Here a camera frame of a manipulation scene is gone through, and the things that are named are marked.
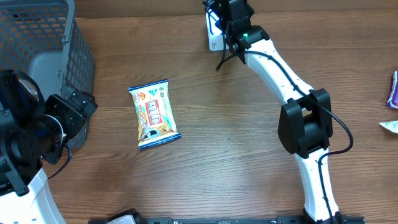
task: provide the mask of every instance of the plastic crate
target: plastic crate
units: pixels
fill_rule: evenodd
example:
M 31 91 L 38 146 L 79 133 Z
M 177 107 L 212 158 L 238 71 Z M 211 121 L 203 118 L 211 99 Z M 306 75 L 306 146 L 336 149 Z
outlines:
M 75 22 L 73 0 L 0 0 L 0 69 L 21 70 L 40 87 L 68 98 L 92 92 L 94 58 Z M 81 147 L 85 127 L 69 141 Z

